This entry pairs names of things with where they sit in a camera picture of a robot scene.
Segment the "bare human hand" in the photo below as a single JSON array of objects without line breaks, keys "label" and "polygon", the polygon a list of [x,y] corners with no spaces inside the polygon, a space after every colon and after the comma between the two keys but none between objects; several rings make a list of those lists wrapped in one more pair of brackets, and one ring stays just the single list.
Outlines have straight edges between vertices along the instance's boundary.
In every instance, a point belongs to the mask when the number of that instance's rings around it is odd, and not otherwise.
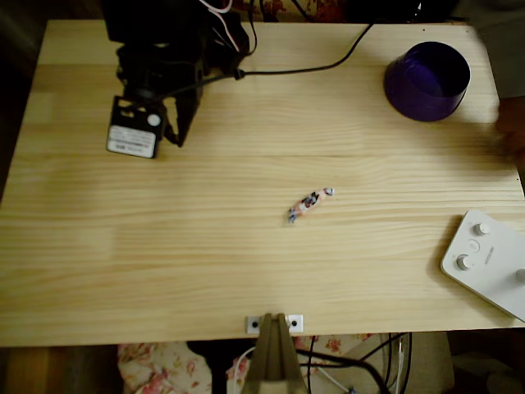
[{"label": "bare human hand", "polygon": [[518,165],[524,162],[524,97],[503,98],[495,128],[508,153]]}]

